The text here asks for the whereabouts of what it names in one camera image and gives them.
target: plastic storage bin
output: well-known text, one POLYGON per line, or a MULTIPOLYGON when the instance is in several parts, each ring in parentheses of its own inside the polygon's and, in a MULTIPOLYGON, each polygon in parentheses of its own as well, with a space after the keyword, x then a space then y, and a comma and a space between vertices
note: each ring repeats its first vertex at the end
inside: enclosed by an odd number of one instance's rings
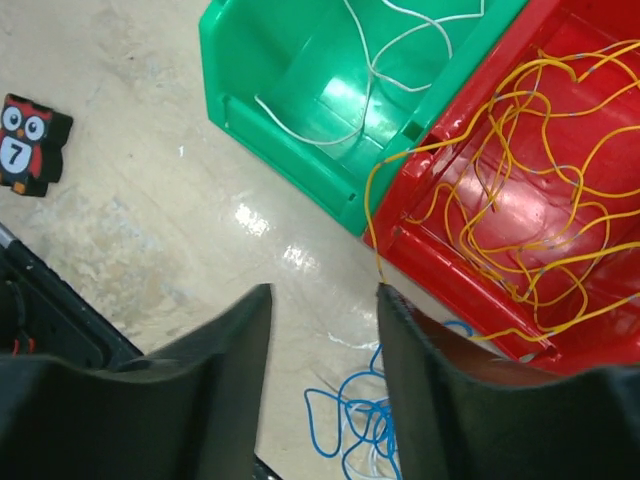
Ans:
MULTIPOLYGON (((498 83, 519 63, 535 58, 539 47, 559 56, 593 51, 618 40, 638 38, 638 18, 640 3, 634 0, 531 0, 438 120, 424 143, 431 144, 460 135, 477 108, 493 94, 498 83)), ((634 72, 640 74, 640 55, 637 52, 625 55, 624 59, 634 72)), ((566 107, 571 111, 571 105, 575 108, 576 104, 597 104, 627 85, 629 77, 625 75, 617 67, 606 67, 597 76, 594 74, 591 81, 567 88, 566 74, 560 70, 550 71, 548 76, 545 73, 546 80, 543 77, 538 90, 557 102, 560 111, 567 111, 566 107)), ((567 119, 566 122, 553 121, 549 124, 548 132, 556 158, 562 158, 565 164, 582 166, 586 154, 598 139, 615 128, 630 124, 640 124, 640 92, 637 90, 626 93, 624 99, 610 103, 593 115, 567 119)), ((549 161, 540 145, 539 128, 527 130, 519 127, 519 131, 523 130, 525 133, 516 135, 511 144, 515 155, 519 158, 526 155, 528 165, 544 164, 548 167, 549 161)), ((487 131, 488 121, 479 125, 475 134, 464 144, 411 156, 375 216, 379 251, 476 330, 489 334, 517 327, 530 335, 539 335, 541 332, 535 327, 532 309, 513 301, 502 287, 481 276, 449 245, 443 227, 442 205, 438 204, 435 213, 421 225, 404 220, 410 216, 421 218, 424 215, 433 198, 435 185, 446 175, 461 171, 462 165, 476 151, 487 131)), ((605 192, 638 188, 638 145, 640 133, 637 131, 619 135, 607 142, 606 148, 589 167, 587 181, 605 192)), ((499 158, 495 149, 492 153, 488 147, 481 157, 484 168, 493 168, 495 172, 496 157, 499 158)), ((562 210, 562 198, 567 200, 566 192, 561 198, 558 185, 561 181, 552 176, 548 179, 549 184, 541 183, 543 180, 533 182, 526 178, 510 180, 505 189, 510 196, 509 202, 476 230, 476 237, 482 242, 495 240, 501 245, 518 243, 522 241, 523 231, 529 225, 554 228, 561 221, 566 221, 567 214, 562 210)), ((473 202, 478 200, 477 195, 475 199, 464 200, 471 209, 473 202)), ((617 203, 600 201, 610 210, 609 213, 640 208, 638 195, 617 200, 617 203)), ((593 212, 588 209, 580 212, 576 220, 578 225, 593 220, 593 212)), ((574 256, 599 250, 604 239, 603 225, 600 227, 592 228, 588 235, 582 235, 579 241, 564 247, 564 252, 555 252, 554 255, 574 256)), ((612 222, 608 246, 639 239, 640 221, 637 216, 612 222)), ((365 241, 371 244, 368 234, 365 241)), ((638 249, 607 256, 584 282, 589 293, 587 312, 639 292, 639 267, 638 249)), ((584 268, 584 263, 578 264, 574 273, 584 272, 584 268)), ((566 290, 569 280, 566 276, 549 275, 544 281, 545 293, 552 294, 566 290)), ((553 310, 541 311, 541 323, 552 326, 573 318, 581 300, 580 292, 574 291, 553 310)), ((532 359, 533 365, 559 373, 572 373, 597 364, 640 362, 639 300, 539 343, 530 343, 515 335, 497 338, 495 343, 513 358, 523 361, 532 359)))
MULTIPOLYGON (((406 0, 402 6, 434 19, 478 13, 481 0, 406 0)), ((491 50, 526 0, 486 0, 482 18, 442 24, 443 37, 426 28, 389 49, 378 69, 410 86, 407 93, 376 80, 364 132, 332 146, 295 140, 258 105, 267 104, 297 134, 332 141, 359 125, 367 66, 343 0, 214 0, 200 22, 210 119, 355 235, 365 230, 362 195, 367 175, 383 158, 411 148, 491 50)), ((351 0, 371 55, 420 20, 381 0, 351 0)), ((397 169, 385 169, 372 189, 377 205, 397 169)))

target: owl eye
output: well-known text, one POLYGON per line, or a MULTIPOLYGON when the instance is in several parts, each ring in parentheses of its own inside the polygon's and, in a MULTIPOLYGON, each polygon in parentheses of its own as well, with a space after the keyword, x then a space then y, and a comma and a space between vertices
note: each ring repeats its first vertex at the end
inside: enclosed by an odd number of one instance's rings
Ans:
POLYGON ((8 107, 2 113, 2 125, 5 130, 15 132, 22 123, 22 113, 17 107, 8 107))
POLYGON ((44 122, 40 117, 29 117, 24 126, 27 138, 32 142, 37 142, 44 135, 44 122))

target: owl figure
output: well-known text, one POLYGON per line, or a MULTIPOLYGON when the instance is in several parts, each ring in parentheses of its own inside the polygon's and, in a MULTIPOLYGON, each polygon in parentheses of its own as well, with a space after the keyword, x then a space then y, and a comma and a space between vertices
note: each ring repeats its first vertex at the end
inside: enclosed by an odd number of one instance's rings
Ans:
POLYGON ((0 122, 0 184, 44 197, 62 175, 62 147, 73 118, 10 93, 0 122))

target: concrete floor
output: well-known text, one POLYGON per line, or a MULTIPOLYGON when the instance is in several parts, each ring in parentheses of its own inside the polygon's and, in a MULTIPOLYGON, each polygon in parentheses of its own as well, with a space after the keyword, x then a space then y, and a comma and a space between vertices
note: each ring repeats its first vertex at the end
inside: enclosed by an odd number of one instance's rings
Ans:
MULTIPOLYGON (((0 220, 148 351, 275 284, 258 453, 285 479, 343 478, 309 441, 302 392, 376 342, 371 252, 206 117, 208 0, 0 2, 0 94, 75 117, 45 199, 0 190, 0 220)), ((401 275, 437 319, 447 312, 401 275)), ((320 440, 335 407, 318 405, 320 440)))

